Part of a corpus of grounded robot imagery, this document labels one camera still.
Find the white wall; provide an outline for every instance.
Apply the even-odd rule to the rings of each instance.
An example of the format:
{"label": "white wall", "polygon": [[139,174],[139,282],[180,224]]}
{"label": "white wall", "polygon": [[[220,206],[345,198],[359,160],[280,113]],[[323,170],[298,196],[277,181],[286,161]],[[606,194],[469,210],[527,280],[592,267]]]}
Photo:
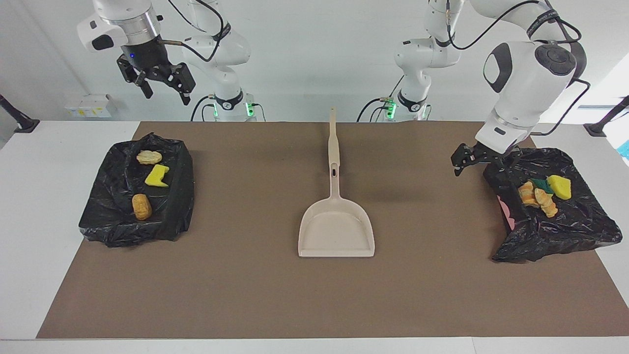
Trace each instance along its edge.
{"label": "white wall", "polygon": [[629,94],[629,55],[601,81],[595,95],[588,100],[592,105],[617,105]]}
{"label": "white wall", "polygon": [[[174,0],[185,9],[184,0]],[[589,56],[585,79],[598,83],[629,51],[624,0],[553,0],[563,18],[584,34]],[[353,120],[369,99],[390,92],[401,71],[393,61],[400,40],[425,37],[426,1],[225,0],[224,16],[249,39],[251,61],[235,69],[242,84],[265,106],[269,120],[324,120],[330,106],[341,120]],[[162,36],[182,39],[198,32],[166,0],[153,0],[163,14]],[[13,0],[0,3],[0,92],[32,117],[67,118],[63,105],[73,94],[109,93],[125,120],[187,120],[192,110],[163,84],[152,83],[146,100],[125,83],[115,64],[118,50],[92,54],[79,42],[76,24],[93,12],[90,0]],[[16,8],[13,12],[7,7]],[[469,43],[490,19],[465,4],[457,42]],[[488,53],[507,40],[525,40],[520,28],[500,23],[460,63],[432,70],[432,119],[484,120],[497,99],[482,78]],[[172,62],[181,60],[169,49]],[[212,92],[192,68],[193,101]],[[578,94],[571,88],[545,117],[556,120]]]}

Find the yellow sponge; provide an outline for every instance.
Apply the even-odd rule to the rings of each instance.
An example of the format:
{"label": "yellow sponge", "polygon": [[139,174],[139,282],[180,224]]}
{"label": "yellow sponge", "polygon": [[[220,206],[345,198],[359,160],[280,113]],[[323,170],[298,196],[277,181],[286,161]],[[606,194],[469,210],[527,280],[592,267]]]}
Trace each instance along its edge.
{"label": "yellow sponge", "polygon": [[547,178],[547,181],[557,197],[563,200],[568,200],[572,198],[570,180],[553,174],[552,176]]}
{"label": "yellow sponge", "polygon": [[166,172],[168,172],[169,170],[170,168],[168,166],[156,164],[155,166],[153,166],[153,171],[148,174],[148,177],[146,178],[144,183],[154,187],[168,187],[166,183],[162,182],[162,179],[164,178]]}

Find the white table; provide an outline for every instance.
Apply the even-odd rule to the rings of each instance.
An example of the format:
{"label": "white table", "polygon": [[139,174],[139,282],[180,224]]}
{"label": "white table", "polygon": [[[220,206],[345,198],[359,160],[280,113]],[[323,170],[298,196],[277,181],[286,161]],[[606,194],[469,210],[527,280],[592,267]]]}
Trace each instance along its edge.
{"label": "white table", "polygon": [[[77,225],[103,156],[113,144],[130,140],[137,126],[42,122],[32,134],[14,135],[0,150],[0,353],[615,354],[629,348],[629,337],[34,340],[82,241]],[[605,211],[629,235],[624,208],[629,188],[623,183],[629,181],[629,168],[607,140],[566,125],[534,141],[572,156]],[[597,252],[627,302],[629,244]]]}

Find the dustpan handle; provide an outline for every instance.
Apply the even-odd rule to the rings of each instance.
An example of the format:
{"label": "dustpan handle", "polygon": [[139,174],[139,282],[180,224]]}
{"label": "dustpan handle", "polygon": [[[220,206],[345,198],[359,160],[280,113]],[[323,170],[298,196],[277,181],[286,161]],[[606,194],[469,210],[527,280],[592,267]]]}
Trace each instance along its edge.
{"label": "dustpan handle", "polygon": [[338,151],[337,109],[330,110],[330,138],[328,139],[328,164],[330,165],[330,196],[340,198],[338,190],[338,168],[341,157]]}

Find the brown paper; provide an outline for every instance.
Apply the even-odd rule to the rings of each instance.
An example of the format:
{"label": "brown paper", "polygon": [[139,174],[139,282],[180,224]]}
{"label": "brown paper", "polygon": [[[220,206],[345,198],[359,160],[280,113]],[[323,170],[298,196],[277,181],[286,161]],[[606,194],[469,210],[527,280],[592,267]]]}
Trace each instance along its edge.
{"label": "brown paper", "polygon": [[479,123],[338,125],[343,197],[376,255],[302,259],[304,211],[328,190],[325,123],[142,123],[184,140],[194,215],[176,242],[83,242],[38,338],[626,336],[594,251],[490,260],[504,239],[482,166],[450,155]]}

